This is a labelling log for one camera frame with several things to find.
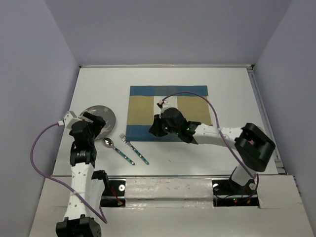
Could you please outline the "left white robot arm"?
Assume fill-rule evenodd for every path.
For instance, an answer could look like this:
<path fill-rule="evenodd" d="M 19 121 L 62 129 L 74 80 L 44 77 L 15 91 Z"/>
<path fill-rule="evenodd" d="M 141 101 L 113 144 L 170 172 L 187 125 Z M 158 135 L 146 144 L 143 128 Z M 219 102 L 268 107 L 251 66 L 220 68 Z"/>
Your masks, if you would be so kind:
<path fill-rule="evenodd" d="M 99 221 L 105 218 L 97 211 L 101 196 L 109 190 L 109 179 L 104 170 L 95 170 L 97 151 L 95 137 L 105 126 L 102 117 L 85 112 L 87 120 L 79 119 L 74 112 L 68 111 L 59 125 L 69 129 L 74 138 L 71 145 L 71 185 L 70 196 L 64 220 L 56 224 L 59 237 L 99 237 Z"/>

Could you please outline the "blue and tan placemat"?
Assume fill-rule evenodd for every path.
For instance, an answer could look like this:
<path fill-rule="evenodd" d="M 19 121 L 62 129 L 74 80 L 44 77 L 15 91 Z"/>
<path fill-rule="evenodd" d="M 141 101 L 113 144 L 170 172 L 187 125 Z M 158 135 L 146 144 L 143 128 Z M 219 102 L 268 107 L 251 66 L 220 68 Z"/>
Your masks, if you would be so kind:
<path fill-rule="evenodd" d="M 208 98 L 206 85 L 131 86 L 128 105 L 126 136 L 137 142 L 180 142 L 175 134 L 157 138 L 149 133 L 154 115 L 160 113 L 157 103 L 166 96 L 167 102 L 176 107 L 186 120 L 212 125 L 209 106 L 198 96 Z"/>

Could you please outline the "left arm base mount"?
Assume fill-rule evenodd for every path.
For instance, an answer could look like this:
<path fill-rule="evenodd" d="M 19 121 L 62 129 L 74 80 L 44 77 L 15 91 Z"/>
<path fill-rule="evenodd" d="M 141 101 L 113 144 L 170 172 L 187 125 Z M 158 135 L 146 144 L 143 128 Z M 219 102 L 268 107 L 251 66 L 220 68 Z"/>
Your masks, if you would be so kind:
<path fill-rule="evenodd" d="M 101 207 L 122 208 L 125 207 L 125 179 L 109 179 L 109 185 L 105 187 L 101 196 Z"/>

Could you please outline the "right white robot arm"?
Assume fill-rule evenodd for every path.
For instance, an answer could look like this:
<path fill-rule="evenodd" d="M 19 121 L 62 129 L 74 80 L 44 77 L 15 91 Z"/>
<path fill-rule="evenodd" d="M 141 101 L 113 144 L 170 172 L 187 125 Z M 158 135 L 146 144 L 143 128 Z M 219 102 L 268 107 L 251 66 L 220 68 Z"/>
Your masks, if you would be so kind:
<path fill-rule="evenodd" d="M 276 148 L 275 143 L 253 123 L 241 128 L 218 128 L 186 120 L 174 107 L 154 116 L 149 133 L 155 137 L 174 134 L 188 144 L 227 147 L 238 162 L 227 181 L 228 190 L 234 194 L 240 193 L 258 173 L 266 170 Z"/>

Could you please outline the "fork with teal handle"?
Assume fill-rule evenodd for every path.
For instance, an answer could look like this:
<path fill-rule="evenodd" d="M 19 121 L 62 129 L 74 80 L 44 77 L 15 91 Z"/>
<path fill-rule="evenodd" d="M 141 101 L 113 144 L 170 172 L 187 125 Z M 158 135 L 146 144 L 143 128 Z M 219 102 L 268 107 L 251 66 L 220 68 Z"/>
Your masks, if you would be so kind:
<path fill-rule="evenodd" d="M 131 149 L 134 151 L 134 153 L 137 154 L 137 156 L 138 156 L 146 165 L 149 165 L 149 164 L 150 164 L 150 163 L 147 161 L 147 159 L 131 144 L 131 142 L 127 140 L 126 136 L 125 136 L 123 133 L 120 135 L 120 138 L 121 138 L 121 140 L 122 140 L 126 145 L 129 146 L 129 148 L 131 148 Z"/>

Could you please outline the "grey reindeer plate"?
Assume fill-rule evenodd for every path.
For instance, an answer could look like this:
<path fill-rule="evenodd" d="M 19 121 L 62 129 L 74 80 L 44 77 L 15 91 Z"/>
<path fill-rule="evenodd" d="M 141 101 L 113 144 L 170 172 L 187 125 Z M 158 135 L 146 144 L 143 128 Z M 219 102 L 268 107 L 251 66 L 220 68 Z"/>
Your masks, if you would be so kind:
<path fill-rule="evenodd" d="M 84 121 L 92 122 L 92 120 L 83 116 L 84 112 L 88 112 L 92 115 L 102 117 L 102 119 L 106 123 L 105 126 L 101 129 L 99 135 L 95 138 L 95 140 L 101 140 L 110 135 L 116 124 L 116 116 L 110 108 L 102 105 L 95 105 L 82 111 L 79 115 L 79 118 Z"/>

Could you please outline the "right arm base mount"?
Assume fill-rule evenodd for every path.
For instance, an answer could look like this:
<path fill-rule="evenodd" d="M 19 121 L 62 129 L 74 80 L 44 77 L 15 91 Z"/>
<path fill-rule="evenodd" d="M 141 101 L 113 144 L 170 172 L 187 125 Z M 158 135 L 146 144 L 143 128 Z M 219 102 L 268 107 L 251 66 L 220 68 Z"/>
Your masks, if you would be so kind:
<path fill-rule="evenodd" d="M 214 207 L 259 207 L 258 186 L 252 179 L 244 186 L 230 179 L 213 180 L 212 185 Z"/>

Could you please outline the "spoon with teal handle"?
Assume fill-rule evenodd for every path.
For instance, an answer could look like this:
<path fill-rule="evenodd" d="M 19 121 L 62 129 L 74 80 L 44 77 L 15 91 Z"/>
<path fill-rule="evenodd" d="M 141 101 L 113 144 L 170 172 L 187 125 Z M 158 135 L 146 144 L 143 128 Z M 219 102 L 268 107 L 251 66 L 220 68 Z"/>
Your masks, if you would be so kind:
<path fill-rule="evenodd" d="M 120 156 L 122 156 L 126 161 L 128 161 L 131 165 L 135 165 L 135 162 L 131 160 L 127 155 L 125 155 L 121 150 L 116 148 L 113 141 L 110 138 L 103 138 L 103 142 L 107 148 L 112 148 L 116 151 Z"/>

